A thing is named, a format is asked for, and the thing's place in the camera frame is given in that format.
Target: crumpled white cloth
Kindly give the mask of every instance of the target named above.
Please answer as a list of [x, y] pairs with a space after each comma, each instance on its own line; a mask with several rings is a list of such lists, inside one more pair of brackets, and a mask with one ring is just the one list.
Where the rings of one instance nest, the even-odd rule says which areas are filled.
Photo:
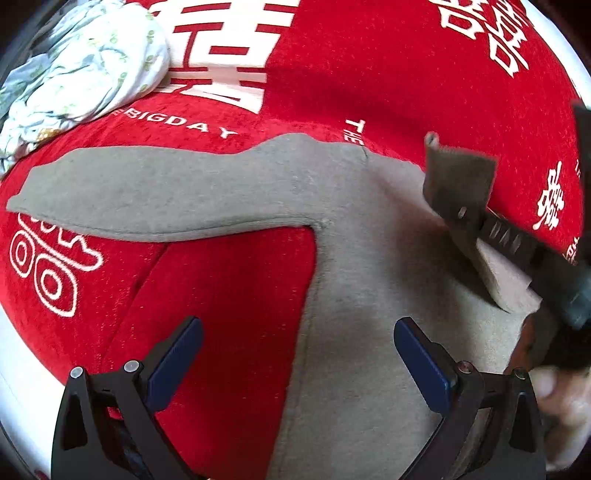
[[73, 8], [32, 53], [0, 90], [0, 176], [44, 141], [147, 95], [170, 65], [158, 22], [124, 0]]

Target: red blanket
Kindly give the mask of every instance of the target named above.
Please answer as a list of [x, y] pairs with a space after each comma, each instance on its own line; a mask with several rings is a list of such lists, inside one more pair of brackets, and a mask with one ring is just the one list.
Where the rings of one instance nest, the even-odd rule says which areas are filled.
[[[423, 166], [436, 131], [497, 158], [489, 206], [572, 257], [577, 96], [518, 1], [141, 3], [167, 30], [171, 85], [23, 159], [3, 206], [31, 168], [80, 147], [237, 153], [303, 132]], [[202, 318], [199, 361], [158, 418], [195, 471], [265, 477], [314, 270], [310, 230], [135, 244], [2, 210], [0, 232], [0, 301], [62, 382], [74, 365], [142, 358], [188, 314]]]

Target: red fabric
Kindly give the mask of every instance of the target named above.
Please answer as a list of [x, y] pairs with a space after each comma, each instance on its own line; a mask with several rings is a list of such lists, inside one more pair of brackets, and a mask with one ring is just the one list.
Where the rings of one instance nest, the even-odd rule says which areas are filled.
[[[527, 40], [517, 50], [528, 69], [518, 63], [519, 71], [511, 77], [491, 60], [485, 23], [495, 25], [493, 7], [499, 2], [481, 5], [486, 22], [478, 21], [482, 32], [474, 40], [441, 27], [440, 8], [470, 16], [441, 2], [345, 5], [301, 0], [297, 7], [267, 5], [267, 11], [292, 13], [293, 21], [289, 27], [257, 26], [257, 31], [280, 38], [264, 69], [240, 69], [267, 75], [241, 83], [264, 90], [258, 113], [183, 94], [193, 85], [211, 83], [184, 80], [187, 86], [174, 93], [152, 93], [23, 159], [2, 184], [0, 205], [19, 191], [35, 165], [80, 147], [154, 145], [237, 153], [283, 133], [303, 132], [322, 141], [362, 141], [376, 153], [423, 166], [423, 137], [433, 130], [444, 145], [499, 160], [490, 206], [529, 231], [540, 220], [537, 202], [547, 188], [548, 172], [561, 161], [564, 209], [559, 224], [553, 229], [542, 224], [533, 232], [566, 252], [581, 227], [570, 109], [576, 93], [530, 25], [522, 26]], [[149, 7], [155, 2], [141, 3]], [[202, 41], [199, 31], [223, 25], [191, 26], [182, 15], [195, 8], [185, 7], [173, 25], [177, 33], [171, 30], [170, 35], [178, 40], [183, 32], [193, 33], [186, 34], [186, 51], [178, 53], [177, 44], [171, 48], [182, 63], [172, 77], [204, 70], [191, 63], [191, 42]], [[211, 8], [227, 9], [228, 4]], [[469, 21], [458, 24], [466, 28]], [[211, 51], [235, 47], [245, 48], [221, 44]], [[365, 121], [363, 128], [360, 120]], [[41, 225], [31, 225], [48, 244], [57, 245], [57, 231], [44, 234]], [[314, 268], [312, 233], [284, 228], [166, 245], [89, 237], [88, 247], [100, 252], [103, 264], [74, 272], [77, 309], [72, 317], [63, 317], [40, 301], [35, 274], [22, 278], [12, 266], [11, 258], [24, 255], [18, 242], [11, 250], [10, 240], [20, 230], [16, 215], [0, 212], [0, 232], [7, 239], [0, 247], [0, 301], [44, 365], [61, 381], [77, 364], [91, 372], [116, 368], [143, 356], [187, 314], [200, 316], [206, 329], [203, 352], [159, 419], [196, 471], [217, 480], [264, 478]], [[77, 247], [68, 255], [82, 259], [85, 254]], [[56, 287], [46, 280], [49, 290]]]

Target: white bed sheet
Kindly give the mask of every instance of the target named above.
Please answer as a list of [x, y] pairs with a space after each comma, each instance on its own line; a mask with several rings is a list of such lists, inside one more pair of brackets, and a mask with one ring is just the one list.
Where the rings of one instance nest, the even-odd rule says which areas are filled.
[[[522, 0], [534, 28], [591, 107], [591, 76], [558, 28]], [[27, 348], [0, 307], [0, 421], [31, 469], [49, 476], [51, 445], [64, 387]]]

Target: silver bolt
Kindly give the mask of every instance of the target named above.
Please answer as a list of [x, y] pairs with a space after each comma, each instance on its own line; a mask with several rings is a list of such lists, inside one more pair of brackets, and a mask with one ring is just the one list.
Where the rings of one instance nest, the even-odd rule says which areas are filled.
[[515, 368], [513, 370], [513, 373], [520, 380], [525, 380], [527, 378], [527, 374], [525, 373], [525, 370], [523, 370], [522, 368]]
[[127, 362], [125, 364], [125, 366], [123, 367], [123, 369], [127, 372], [127, 373], [133, 373], [135, 372], [137, 369], [139, 368], [139, 362], [137, 360], [130, 360], [129, 362]]
[[84, 373], [84, 370], [82, 370], [82, 367], [74, 367], [72, 369], [72, 371], [70, 372], [70, 376], [72, 378], [78, 378], [79, 376], [81, 376]]
[[462, 360], [461, 362], [457, 363], [457, 369], [463, 374], [471, 374], [474, 371], [474, 365], [472, 365], [470, 362]]

